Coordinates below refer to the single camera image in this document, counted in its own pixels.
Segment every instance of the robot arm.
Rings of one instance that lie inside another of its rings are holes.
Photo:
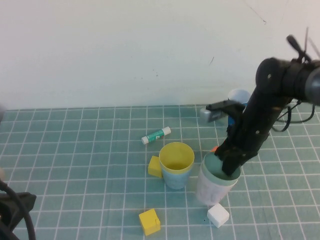
[[[270,129],[292,99],[320,105],[320,61],[311,61],[293,36],[287,40],[298,51],[299,58],[265,59],[257,69],[256,88],[244,112],[237,105],[219,109],[235,119],[235,124],[227,129],[227,138],[215,151],[227,175],[258,154]]]

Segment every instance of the paper cup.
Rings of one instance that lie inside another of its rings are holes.
[[[159,153],[159,161],[165,184],[172,189],[186,186],[194,161],[194,151],[182,142],[171,142]]]
[[[222,171],[222,161],[210,152],[204,156],[196,186],[196,198],[205,205],[216,205],[237,183],[241,170],[238,167],[231,176]]]
[[[244,89],[233,89],[228,93],[228,99],[236,101],[238,103],[247,105],[251,94]],[[228,116],[228,126],[235,123],[235,120]]]

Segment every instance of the white cup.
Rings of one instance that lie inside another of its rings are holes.
[[[218,204],[238,182],[241,174],[238,167],[231,176],[222,171],[222,161],[210,152],[204,156],[196,186],[196,198],[205,205]]]

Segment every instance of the glue stick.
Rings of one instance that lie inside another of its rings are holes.
[[[153,142],[165,135],[168,135],[171,133],[171,129],[170,127],[166,126],[165,128],[162,128],[161,130],[159,131],[156,131],[154,133],[151,133],[147,136],[144,136],[141,138],[143,144],[147,144],[147,143],[150,143],[150,142]]]

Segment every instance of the light blue cup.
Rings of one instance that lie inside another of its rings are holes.
[[[228,99],[247,106],[251,94],[244,89],[233,89],[228,93]],[[235,124],[235,120],[228,116],[228,126]]]
[[[171,189],[183,189],[191,174],[195,154],[182,142],[171,142],[159,153],[159,162],[165,184]]]

